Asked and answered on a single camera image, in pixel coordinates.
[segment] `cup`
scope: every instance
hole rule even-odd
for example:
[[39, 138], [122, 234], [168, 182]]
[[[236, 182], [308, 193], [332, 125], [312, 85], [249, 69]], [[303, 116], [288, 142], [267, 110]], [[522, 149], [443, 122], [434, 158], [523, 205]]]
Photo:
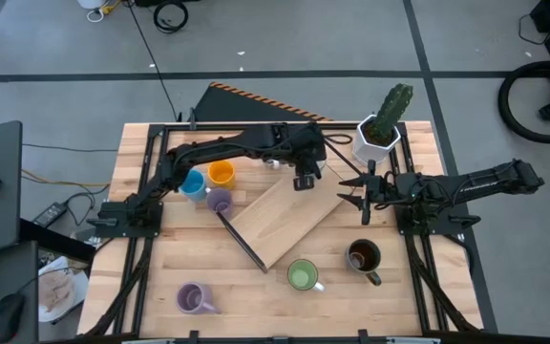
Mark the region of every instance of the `cup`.
[[214, 161], [207, 168], [207, 177], [216, 187], [232, 189], [235, 186], [235, 167], [230, 161]]
[[351, 269], [365, 274], [375, 286], [381, 286], [381, 278], [375, 272], [381, 262], [381, 252], [374, 242], [367, 239], [354, 241], [345, 252], [345, 260]]
[[176, 302], [178, 309], [186, 314], [222, 313], [212, 304], [212, 295], [209, 287], [201, 283], [189, 282], [181, 286]]
[[233, 195], [224, 188], [207, 187], [207, 207], [214, 213], [220, 212], [226, 220], [230, 220], [233, 215]]
[[317, 279], [317, 268], [307, 259], [296, 260], [287, 269], [287, 281], [295, 290], [324, 291], [326, 288]]
[[205, 177], [199, 170], [193, 168], [188, 172], [186, 180], [180, 186], [180, 191], [193, 202], [200, 202], [207, 197], [206, 188]]

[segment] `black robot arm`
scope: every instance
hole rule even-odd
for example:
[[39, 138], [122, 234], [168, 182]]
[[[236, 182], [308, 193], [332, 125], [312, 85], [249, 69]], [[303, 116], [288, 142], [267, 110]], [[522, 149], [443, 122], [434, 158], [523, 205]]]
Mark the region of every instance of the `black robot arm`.
[[393, 176], [393, 183], [389, 183], [387, 177], [375, 176], [374, 171], [375, 163], [369, 161], [369, 173], [340, 182], [342, 185], [365, 187], [364, 198], [339, 194], [339, 197], [362, 210], [363, 225], [369, 224], [370, 204], [377, 204], [377, 209], [392, 204], [407, 205], [412, 208], [414, 221], [427, 223], [456, 204], [497, 193], [533, 194], [544, 185], [532, 166], [519, 160], [460, 176], [401, 173]]
[[[252, 126], [239, 135], [217, 138], [206, 142], [182, 144], [159, 158], [154, 177], [137, 194], [123, 202], [104, 203], [98, 219], [89, 223], [100, 236], [142, 236], [133, 227], [151, 227], [158, 235], [159, 201], [169, 191], [177, 192], [193, 166], [235, 157], [263, 161], [277, 160], [294, 165], [294, 188], [313, 187], [313, 176], [321, 179], [317, 161], [326, 159], [324, 135], [315, 122], [307, 124], [261, 124]], [[114, 227], [130, 227], [130, 230]]]

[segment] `orange cup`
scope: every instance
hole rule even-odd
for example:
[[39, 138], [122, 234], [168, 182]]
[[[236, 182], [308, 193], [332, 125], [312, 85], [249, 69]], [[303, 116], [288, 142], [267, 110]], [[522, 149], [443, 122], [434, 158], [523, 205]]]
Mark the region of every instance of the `orange cup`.
[[230, 190], [235, 186], [235, 167], [229, 161], [211, 162], [207, 177], [215, 186]]

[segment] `white hexagonal pot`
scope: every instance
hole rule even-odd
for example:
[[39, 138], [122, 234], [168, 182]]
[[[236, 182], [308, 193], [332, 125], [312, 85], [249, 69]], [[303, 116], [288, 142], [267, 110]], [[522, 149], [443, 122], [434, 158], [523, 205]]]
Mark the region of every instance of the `white hexagonal pot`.
[[366, 122], [371, 121], [376, 117], [377, 115], [368, 116], [355, 128], [355, 140], [353, 141], [353, 157], [363, 163], [365, 166], [368, 164], [368, 161], [370, 159], [373, 159], [377, 163], [383, 161], [388, 156], [391, 149], [400, 141], [400, 133], [398, 132], [398, 128], [394, 127], [394, 138], [389, 146], [383, 147], [380, 145], [369, 143], [364, 138], [364, 133], [362, 133], [362, 126]]

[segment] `potted cactus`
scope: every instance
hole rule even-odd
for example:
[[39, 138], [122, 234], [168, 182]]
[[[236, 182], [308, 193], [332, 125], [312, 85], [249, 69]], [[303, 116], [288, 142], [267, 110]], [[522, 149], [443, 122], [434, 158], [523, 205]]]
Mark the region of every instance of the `potted cactus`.
[[367, 164], [369, 160], [383, 161], [400, 140], [395, 125], [407, 110], [413, 97], [413, 86], [397, 84], [386, 96], [377, 115], [370, 115], [356, 128], [353, 156]]

